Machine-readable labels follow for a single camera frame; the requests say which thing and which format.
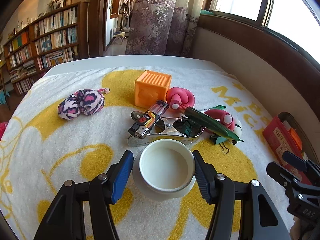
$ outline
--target purple patterned curtain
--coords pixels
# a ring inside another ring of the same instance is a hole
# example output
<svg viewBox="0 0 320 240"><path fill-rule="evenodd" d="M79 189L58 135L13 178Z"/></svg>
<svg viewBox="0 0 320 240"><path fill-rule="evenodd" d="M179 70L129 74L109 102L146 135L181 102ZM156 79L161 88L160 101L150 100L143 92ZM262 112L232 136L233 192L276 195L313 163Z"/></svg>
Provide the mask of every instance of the purple patterned curtain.
<svg viewBox="0 0 320 240"><path fill-rule="evenodd" d="M136 0L126 55L188 57L203 0Z"/></svg>

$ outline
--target white bowl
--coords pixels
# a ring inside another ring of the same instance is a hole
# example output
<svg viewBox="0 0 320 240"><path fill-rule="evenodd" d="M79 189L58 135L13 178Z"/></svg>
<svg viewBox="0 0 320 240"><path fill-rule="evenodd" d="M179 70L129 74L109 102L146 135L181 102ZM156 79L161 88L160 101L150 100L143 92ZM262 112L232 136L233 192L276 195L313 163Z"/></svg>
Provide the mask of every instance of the white bowl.
<svg viewBox="0 0 320 240"><path fill-rule="evenodd" d="M184 144L161 139L149 144L134 160L132 175L148 198L164 201L183 197L196 182L195 161Z"/></svg>

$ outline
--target wooden bookshelf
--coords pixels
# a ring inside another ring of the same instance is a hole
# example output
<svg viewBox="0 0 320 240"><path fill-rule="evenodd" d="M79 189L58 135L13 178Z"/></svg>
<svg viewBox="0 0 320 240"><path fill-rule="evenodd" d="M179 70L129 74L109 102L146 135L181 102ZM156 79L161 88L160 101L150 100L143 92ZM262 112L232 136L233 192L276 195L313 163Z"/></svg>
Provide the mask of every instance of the wooden bookshelf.
<svg viewBox="0 0 320 240"><path fill-rule="evenodd" d="M18 67L20 67L21 65L23 65L23 64L25 64L25 63L27 63L27 62L29 62L29 61L31 61L31 60L33 60L33 57L30 57L30 58L22 61L21 63L19 63L19 64L15 65L14 67L12 67L12 69L18 68Z"/></svg>
<svg viewBox="0 0 320 240"><path fill-rule="evenodd" d="M60 49L65 49L67 47L76 46L76 45L79 45L79 43L78 42L74 42L74 43L70 43L70 44L67 44L67 45L64 45L64 46L56 47L54 49L50 49L50 50L47 50L45 52L41 52L41 53L37 54L36 56L38 56L38 57L39 56L43 56L45 54L48 54L48 53L51 53L51 52L55 52L55 51L60 50Z"/></svg>
<svg viewBox="0 0 320 240"><path fill-rule="evenodd" d="M67 25L67 26L63 26L63 27L61 27L61 28L58 28L58 29L55 29L55 30L53 30L53 31L47 32L47 33L45 33L45 34L42 34L42 35L40 35L40 36L37 36L37 37L35 37L32 41L36 41L36 40L38 40L38 39L40 39L40 38L42 38L42 37L45 37L45 36L47 36L47 35L50 35L51 33L55 33L55 32L58 32L58 31L61 31L61 30L67 29L67 28L71 28L71 27L76 26L76 25L78 25L78 23L73 23L73 24L69 24L69 25Z"/></svg>
<svg viewBox="0 0 320 240"><path fill-rule="evenodd" d="M36 67L37 73L33 73L33 74L30 74L30 75L24 74L19 79L16 79L16 80L12 81L13 87L15 88L15 91L16 91L16 93L18 95L22 95L22 94L17 89L17 82L23 81L24 79L29 78L29 77L32 77L34 80L35 80L35 78L39 79L45 74L45 72L49 71L51 68L54 67L54 66L53 67L48 67L46 69L40 70L40 66L39 66L39 63L38 63L38 60L37 60L38 57L42 57L42 56L44 56L44 55L46 55L48 53L52 53L52 52L55 52L55 51L58 51L58 50L66 49L66 48L71 47L71 46L77 46L78 56L79 56L80 59L84 59L84 58L88 58L89 57L89 54L88 54L88 43L87 43L87 12L88 12L88 6L87 5L88 5L88 3L86 3L86 2L79 2L79 3L71 4L71 5L59 8L57 10L54 10L54 11L52 11L52 12L50 12L50 13L48 13L48 14L46 14L46 15L38 18L38 19L36 19L35 21L33 21L29 25L25 26L24 28L22 28L20 31L18 31L12 38L10 38L4 44L4 55L5 55L5 61L6 61L8 72L10 72L13 69L19 68L24 63L27 63L27 62L29 62L31 60L34 61L34 64L35 64L35 67ZM77 13L76 14L77 22L69 24L69 25L66 25L66 26L63 26L63 27L60 27L60 28L57 28L55 30L49 31L47 33L44 33L44 34L41 34L41 35L35 37L35 24L39 24L40 21L42 21L42 20L44 20L44 19L46 19L46 18L48 18L48 17L50 17L52 15L55 15L56 13L68 10L70 8L73 8L73 7L77 7L77 11L76 11L76 13ZM57 47L55 49L50 49L50 50L47 50L47 51L39 53L39 54L36 53L36 42L40 38L43 38L43 37L48 36L48 35L50 36L50 34L53 34L55 32L59 32L61 30L65 30L65 29L68 29L68 28L72 28L72 27L76 27L76 31L77 31L77 41L76 42L68 43L68 44L66 44L64 46L60 46L60 47ZM23 44L22 46L18 47L17 49L15 49L14 51L11 51L9 53L9 51L10 51L10 49L9 49L10 43L14 39L18 38L24 32L27 32L27 37L28 37L27 43ZM10 56L14 55L16 52L20 51L21 49L23 49L25 46L28 46L28 45L30 45L32 57L30 57L27 60L24 60L23 62L15 65L15 66L11 66Z"/></svg>
<svg viewBox="0 0 320 240"><path fill-rule="evenodd" d="M17 82L19 82L21 80L24 80L24 79L26 79L28 77L33 77L33 76L37 76L37 75L38 75L38 73L32 73L32 74L29 74L29 75L24 74L21 78L18 78L18 79L14 80L14 81L11 81L11 83L15 84L15 83L17 83Z"/></svg>
<svg viewBox="0 0 320 240"><path fill-rule="evenodd" d="M30 41L28 41L26 44L23 44L22 46L20 46L19 48L17 48L16 50L10 52L10 55L9 57L12 55L12 54L15 54L18 50L24 48L25 46L29 45L30 44Z"/></svg>

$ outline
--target red box on shelf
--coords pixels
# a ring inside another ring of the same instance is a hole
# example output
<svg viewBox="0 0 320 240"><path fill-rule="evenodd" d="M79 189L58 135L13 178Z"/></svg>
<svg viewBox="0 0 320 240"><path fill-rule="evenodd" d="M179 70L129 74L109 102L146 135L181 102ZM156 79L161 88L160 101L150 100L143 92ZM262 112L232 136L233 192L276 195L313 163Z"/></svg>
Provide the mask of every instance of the red box on shelf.
<svg viewBox="0 0 320 240"><path fill-rule="evenodd" d="M302 155L292 139L291 135L285 128L278 116L274 117L270 124L262 132L264 138L270 145L272 151L276 155L279 163L288 171L297 176L300 182L311 185L309 179L302 171L298 171L296 168L289 165L282 159L282 154L285 151L289 151L302 159Z"/></svg>

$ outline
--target bookshelf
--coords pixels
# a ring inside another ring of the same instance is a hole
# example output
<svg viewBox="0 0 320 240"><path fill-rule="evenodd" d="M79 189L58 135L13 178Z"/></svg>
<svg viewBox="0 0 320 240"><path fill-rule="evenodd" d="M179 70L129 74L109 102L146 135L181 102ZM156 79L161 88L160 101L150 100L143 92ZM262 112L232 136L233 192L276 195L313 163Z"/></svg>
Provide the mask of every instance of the bookshelf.
<svg viewBox="0 0 320 240"><path fill-rule="evenodd" d="M54 10L25 26L4 44L11 83L18 95L54 66L88 58L88 3Z"/></svg>

